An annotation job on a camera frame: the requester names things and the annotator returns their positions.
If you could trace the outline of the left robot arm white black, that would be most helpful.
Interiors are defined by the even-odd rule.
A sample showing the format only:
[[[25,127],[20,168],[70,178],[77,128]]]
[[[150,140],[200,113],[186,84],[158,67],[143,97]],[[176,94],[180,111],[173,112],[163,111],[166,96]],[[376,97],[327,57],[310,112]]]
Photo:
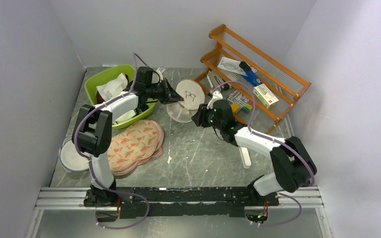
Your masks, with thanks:
[[[80,108],[71,140],[79,156],[87,161],[92,177],[90,189],[83,201],[85,207],[115,205],[120,194],[137,196],[133,192],[117,190],[107,151],[115,119],[141,107],[148,99],[163,105],[184,100],[163,78],[162,73],[148,66],[140,66],[135,69],[130,86],[118,96],[95,106],[83,105]]]

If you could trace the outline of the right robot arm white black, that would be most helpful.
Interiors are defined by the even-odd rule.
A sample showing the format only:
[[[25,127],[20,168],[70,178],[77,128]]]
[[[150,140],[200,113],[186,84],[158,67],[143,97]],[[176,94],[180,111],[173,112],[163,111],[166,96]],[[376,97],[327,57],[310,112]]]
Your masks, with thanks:
[[[317,168],[299,138],[278,138],[250,128],[235,119],[226,100],[218,100],[211,107],[199,105],[191,119],[196,126],[219,131],[223,141],[271,160],[273,173],[256,178],[248,186],[251,204],[260,205],[267,195],[276,192],[293,193],[302,186],[314,184]]]

